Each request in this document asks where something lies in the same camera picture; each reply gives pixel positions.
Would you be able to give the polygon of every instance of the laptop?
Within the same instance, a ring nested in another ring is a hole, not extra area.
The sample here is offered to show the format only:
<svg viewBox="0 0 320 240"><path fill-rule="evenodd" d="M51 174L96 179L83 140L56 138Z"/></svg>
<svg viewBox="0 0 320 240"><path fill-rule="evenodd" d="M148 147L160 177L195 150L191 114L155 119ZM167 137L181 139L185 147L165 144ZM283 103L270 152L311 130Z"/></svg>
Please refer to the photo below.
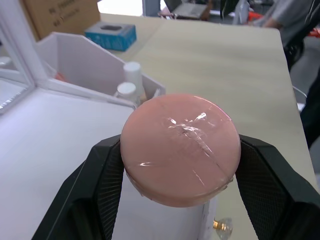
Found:
<svg viewBox="0 0 320 240"><path fill-rule="evenodd" d="M183 3L182 0L164 0L170 13L184 17L199 19L207 8L204 4Z"/></svg>

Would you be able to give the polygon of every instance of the white table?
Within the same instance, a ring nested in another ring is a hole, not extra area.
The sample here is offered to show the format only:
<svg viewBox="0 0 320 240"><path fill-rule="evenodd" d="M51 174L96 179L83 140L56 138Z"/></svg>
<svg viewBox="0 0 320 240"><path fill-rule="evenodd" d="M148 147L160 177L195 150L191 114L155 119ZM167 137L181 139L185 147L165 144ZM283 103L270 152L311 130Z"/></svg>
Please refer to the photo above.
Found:
<svg viewBox="0 0 320 240"><path fill-rule="evenodd" d="M240 134L274 145L317 186L280 34L274 29L102 14L135 24L137 42L113 52L141 63L168 93L190 93L218 104ZM257 239L235 180L218 195L216 218L231 217L231 240Z"/></svg>

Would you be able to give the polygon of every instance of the cardboard box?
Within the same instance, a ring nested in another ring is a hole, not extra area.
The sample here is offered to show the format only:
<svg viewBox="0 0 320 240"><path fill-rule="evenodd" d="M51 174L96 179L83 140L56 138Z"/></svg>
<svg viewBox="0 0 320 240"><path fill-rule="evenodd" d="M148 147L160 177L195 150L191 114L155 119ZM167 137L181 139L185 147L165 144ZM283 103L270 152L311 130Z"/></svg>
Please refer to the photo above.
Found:
<svg viewBox="0 0 320 240"><path fill-rule="evenodd" d="M100 20L96 0L20 0L36 40L51 32L84 34Z"/></svg>
<svg viewBox="0 0 320 240"><path fill-rule="evenodd" d="M85 31L85 36L104 49L126 51L136 40L136 26L100 21Z"/></svg>

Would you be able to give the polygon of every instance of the round soap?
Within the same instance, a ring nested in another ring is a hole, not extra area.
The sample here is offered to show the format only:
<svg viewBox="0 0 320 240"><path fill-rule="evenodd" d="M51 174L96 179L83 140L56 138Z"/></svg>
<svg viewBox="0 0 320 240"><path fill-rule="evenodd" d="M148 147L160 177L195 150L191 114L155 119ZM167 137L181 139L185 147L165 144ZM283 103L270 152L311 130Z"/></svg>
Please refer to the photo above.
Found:
<svg viewBox="0 0 320 240"><path fill-rule="evenodd" d="M171 207L203 204L233 178L241 155L237 130L221 108L189 94L168 94L126 121L122 160L135 188Z"/></svg>

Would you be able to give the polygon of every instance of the blue tissue box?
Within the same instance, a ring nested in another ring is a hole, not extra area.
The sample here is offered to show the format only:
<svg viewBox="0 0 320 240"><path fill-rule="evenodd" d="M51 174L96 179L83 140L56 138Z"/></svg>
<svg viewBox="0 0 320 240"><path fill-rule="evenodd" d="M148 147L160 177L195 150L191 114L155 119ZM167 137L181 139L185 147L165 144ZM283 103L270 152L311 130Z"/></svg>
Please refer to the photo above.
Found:
<svg viewBox="0 0 320 240"><path fill-rule="evenodd" d="M131 24L97 22L85 36L104 49L126 51L136 40L136 26Z"/></svg>

